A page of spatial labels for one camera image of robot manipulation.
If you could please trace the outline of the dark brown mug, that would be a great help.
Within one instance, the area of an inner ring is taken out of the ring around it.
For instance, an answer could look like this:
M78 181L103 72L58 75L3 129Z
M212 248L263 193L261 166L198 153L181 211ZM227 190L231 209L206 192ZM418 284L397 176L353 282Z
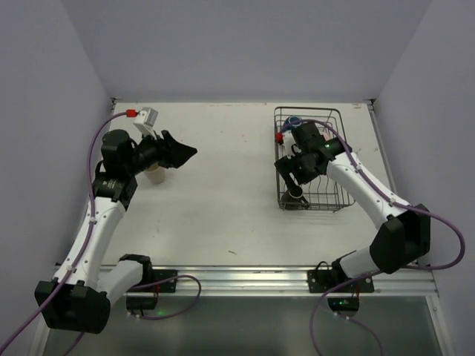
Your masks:
M281 208L288 211L309 209L309 201L305 198L303 189L299 186L286 189L281 197Z

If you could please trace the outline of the beige cup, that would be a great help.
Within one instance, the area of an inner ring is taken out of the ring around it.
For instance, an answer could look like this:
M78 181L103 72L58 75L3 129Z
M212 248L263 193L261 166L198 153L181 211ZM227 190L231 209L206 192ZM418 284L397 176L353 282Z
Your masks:
M161 166L156 166L145 171L144 175L151 184L159 185L165 181L166 170Z

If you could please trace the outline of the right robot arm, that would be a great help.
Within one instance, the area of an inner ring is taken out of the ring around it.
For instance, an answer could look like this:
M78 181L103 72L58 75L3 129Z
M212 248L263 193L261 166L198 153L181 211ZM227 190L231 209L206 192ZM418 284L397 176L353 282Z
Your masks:
M423 205L412 207L383 185L364 166L346 141L336 134L326 139L311 119L288 118L275 135L285 154L275 168L286 184L285 206L309 205L303 186L319 176L342 186L364 209L377 233L367 247L351 251L326 269L315 270L326 289L363 274L392 274L430 250L430 217Z

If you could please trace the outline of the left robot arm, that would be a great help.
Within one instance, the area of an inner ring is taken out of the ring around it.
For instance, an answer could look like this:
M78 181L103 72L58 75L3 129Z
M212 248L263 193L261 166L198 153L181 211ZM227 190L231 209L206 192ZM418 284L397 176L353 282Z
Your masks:
M39 282L34 292L50 329L99 334L121 296L151 288L155 279L150 257L125 254L101 276L103 257L137 189L136 176L152 165L180 168L196 154L196 148L178 142L168 131L145 136L139 144L121 129L103 136L92 200L79 233L53 279Z

